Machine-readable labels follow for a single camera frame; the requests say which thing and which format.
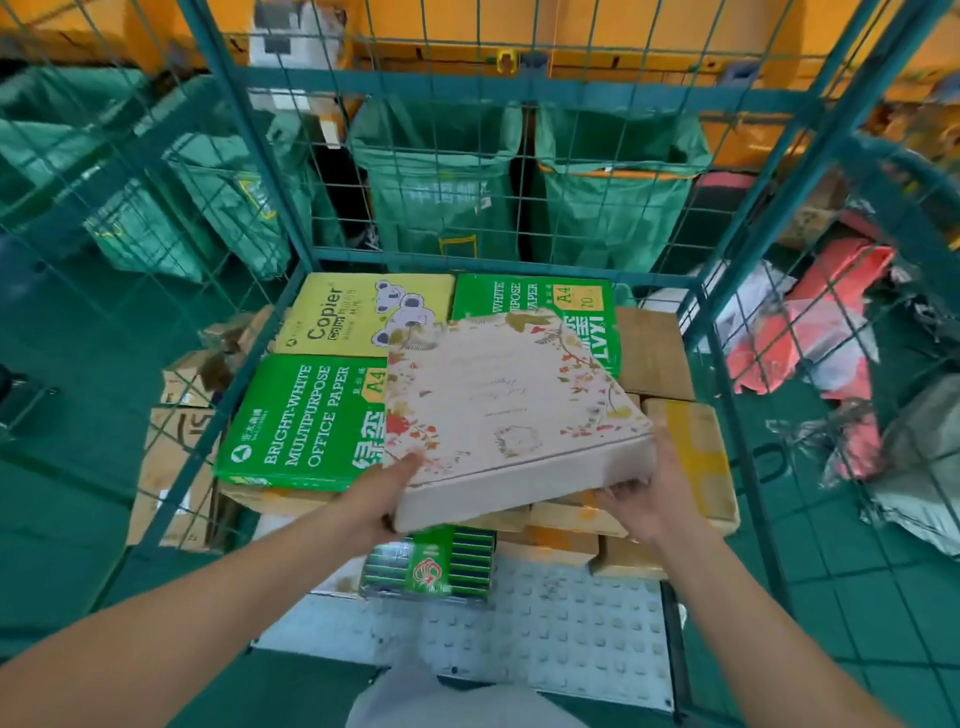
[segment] dark green package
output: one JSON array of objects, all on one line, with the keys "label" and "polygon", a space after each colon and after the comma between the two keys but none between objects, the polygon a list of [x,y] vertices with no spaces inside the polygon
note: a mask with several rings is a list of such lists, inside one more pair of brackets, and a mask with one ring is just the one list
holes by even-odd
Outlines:
[{"label": "dark green package", "polygon": [[496,534],[438,525],[383,544],[367,557],[360,594],[440,597],[485,602],[490,595]]}]

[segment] floral box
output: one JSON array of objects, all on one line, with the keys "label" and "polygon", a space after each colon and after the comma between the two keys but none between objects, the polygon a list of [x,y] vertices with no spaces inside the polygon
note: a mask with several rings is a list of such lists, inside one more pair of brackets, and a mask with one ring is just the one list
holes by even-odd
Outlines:
[{"label": "floral box", "polygon": [[552,310],[391,336],[384,461],[420,449],[395,526],[416,530],[645,479],[653,425]]}]

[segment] white metal plate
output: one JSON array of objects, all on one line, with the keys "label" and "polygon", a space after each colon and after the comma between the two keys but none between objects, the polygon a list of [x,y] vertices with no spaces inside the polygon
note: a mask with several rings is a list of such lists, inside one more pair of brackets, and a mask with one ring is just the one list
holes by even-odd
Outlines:
[{"label": "white metal plate", "polygon": [[308,595],[256,647],[673,711],[660,583],[497,556],[488,609]]}]

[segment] brown cardboard box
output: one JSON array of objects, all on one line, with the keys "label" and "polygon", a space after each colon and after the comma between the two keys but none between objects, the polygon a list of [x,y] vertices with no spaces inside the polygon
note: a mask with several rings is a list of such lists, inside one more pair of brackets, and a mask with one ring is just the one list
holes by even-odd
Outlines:
[{"label": "brown cardboard box", "polygon": [[[235,485],[221,482],[222,496],[250,508],[263,516],[299,518],[334,499],[336,494],[326,491],[307,491],[299,488],[263,488],[255,485]],[[490,531],[522,531],[530,520],[530,506],[510,508],[498,513],[488,513],[461,525],[485,528]]]},{"label": "brown cardboard box", "polygon": [[255,485],[234,485],[221,482],[220,492],[264,516],[299,518],[329,503],[336,494],[327,491],[305,491],[298,488],[263,488]]},{"label": "brown cardboard box", "polygon": [[600,536],[623,538],[627,535],[627,529],[597,504],[592,491],[534,503],[530,508],[530,524]]},{"label": "brown cardboard box", "polygon": [[740,527],[730,462],[716,412],[708,404],[646,400],[643,411],[655,425],[670,430],[700,512],[729,536]]},{"label": "brown cardboard box", "polygon": [[496,511],[488,513],[485,516],[477,516],[469,521],[461,521],[457,525],[465,525],[470,528],[484,528],[488,531],[505,531],[508,533],[520,533],[530,523],[530,506],[520,505],[517,508],[508,508],[505,511]]},{"label": "brown cardboard box", "polygon": [[618,306],[620,384],[643,397],[693,400],[693,380],[676,315]]},{"label": "brown cardboard box", "polygon": [[[256,337],[260,335],[260,331],[267,325],[267,320],[273,315],[274,307],[271,305],[265,305],[256,314],[253,316],[253,320],[250,321],[250,324],[244,329],[244,332],[240,334],[240,338],[237,340],[237,348],[243,354],[244,358],[247,358],[247,355],[250,354],[250,349],[253,348],[253,344],[256,343]],[[274,342],[270,342],[267,347],[267,351],[271,352],[274,350]]]},{"label": "brown cardboard box", "polygon": [[181,356],[163,372],[162,404],[175,404],[187,407],[209,407],[213,392],[204,387],[201,369],[207,360],[217,352],[201,349]]},{"label": "brown cardboard box", "polygon": [[600,537],[600,553],[589,563],[594,576],[665,579],[666,572],[650,549],[630,539]]},{"label": "brown cardboard box", "polygon": [[850,185],[837,169],[828,169],[807,195],[777,242],[802,251],[838,219],[850,193]]},{"label": "brown cardboard box", "polygon": [[240,337],[253,320],[250,311],[237,311],[221,324],[211,324],[198,331],[200,343],[205,349],[216,352],[237,353],[240,351]]},{"label": "brown cardboard box", "polygon": [[526,561],[581,567],[600,552],[600,541],[592,533],[571,533],[528,525],[521,533],[498,533],[496,551]]},{"label": "brown cardboard box", "polygon": [[[139,492],[133,501],[127,531],[128,546],[140,543],[160,506],[160,499],[166,497],[212,417],[212,409],[155,407],[151,410],[151,427],[147,431],[146,452],[137,480]],[[160,544],[179,546],[187,551],[207,550],[214,498],[213,471],[204,463]]]}]

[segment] cardboard box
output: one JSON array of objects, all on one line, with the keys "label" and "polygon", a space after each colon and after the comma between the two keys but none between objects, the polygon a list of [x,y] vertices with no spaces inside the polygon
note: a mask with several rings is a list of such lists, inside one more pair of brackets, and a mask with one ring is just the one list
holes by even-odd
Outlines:
[{"label": "cardboard box", "polygon": [[[225,482],[219,483],[218,493],[220,496],[250,508],[254,513],[291,519],[305,516],[336,497],[335,493],[328,491],[264,488],[262,486],[235,485]],[[499,513],[488,513],[454,525],[518,533],[526,527],[529,520],[530,506],[525,505]]]},{"label": "cardboard box", "polygon": [[620,374],[620,336],[616,330],[613,286],[608,280],[546,276],[457,277],[454,321],[506,311],[550,308],[583,340],[593,358],[614,377]]},{"label": "cardboard box", "polygon": [[592,491],[544,500],[530,507],[530,524],[562,531],[595,533],[623,538],[627,529],[597,505]]},{"label": "cardboard box", "polygon": [[253,314],[250,311],[237,311],[227,321],[202,328],[197,335],[205,349],[237,353],[240,351],[240,337],[252,321]]},{"label": "cardboard box", "polygon": [[642,397],[694,400],[675,314],[618,306],[616,324],[623,351],[619,381],[624,390]]},{"label": "cardboard box", "polygon": [[304,491],[293,488],[220,483],[220,493],[264,516],[299,518],[329,503],[336,494],[328,491]]},{"label": "cardboard box", "polygon": [[344,491],[383,453],[383,359],[270,354],[217,458],[221,480]]},{"label": "cardboard box", "polygon": [[465,525],[470,528],[482,528],[487,531],[506,531],[519,533],[530,523],[530,506],[519,505],[517,508],[508,508],[505,511],[495,511],[474,519],[461,521],[456,525]]},{"label": "cardboard box", "polygon": [[446,321],[452,295],[452,276],[311,273],[275,351],[384,356],[394,331]]},{"label": "cardboard box", "polygon": [[498,533],[496,552],[524,561],[581,567],[600,552],[600,539],[592,533],[571,533],[530,525],[521,533]]},{"label": "cardboard box", "polygon": [[732,534],[740,527],[740,510],[713,407],[699,402],[645,400],[643,411],[656,425],[669,428],[700,512],[724,536]]},{"label": "cardboard box", "polygon": [[201,369],[216,353],[206,349],[188,352],[165,367],[161,372],[163,393],[160,403],[187,407],[209,407],[213,404],[214,392],[204,387]]},{"label": "cardboard box", "polygon": [[600,537],[600,553],[589,563],[594,576],[665,579],[666,572],[644,544],[630,539]]},{"label": "cardboard box", "polygon": [[390,461],[426,459],[400,531],[461,522],[655,466],[653,427],[552,310],[410,328],[391,339]]},{"label": "cardboard box", "polygon": [[[253,344],[256,343],[257,337],[260,335],[260,331],[267,325],[267,321],[270,320],[270,317],[274,314],[274,307],[272,305],[265,305],[251,319],[250,323],[247,324],[247,327],[243,330],[243,333],[240,334],[240,337],[237,339],[237,349],[243,355],[243,358],[246,359],[250,355],[250,350],[253,348]],[[274,350],[275,342],[271,341],[267,346],[267,351],[272,352]]]},{"label": "cardboard box", "polygon": [[[140,543],[160,507],[160,501],[166,498],[212,417],[212,409],[155,407],[151,410],[151,426],[147,431],[145,454],[137,480],[139,492],[133,501],[127,530],[128,546]],[[179,546],[187,551],[207,550],[213,534],[210,517],[214,513],[214,500],[213,472],[204,463],[170,521],[160,545]]]},{"label": "cardboard box", "polygon": [[835,168],[828,169],[806,196],[777,242],[791,250],[805,250],[838,220],[849,193],[850,185],[843,174]]}]

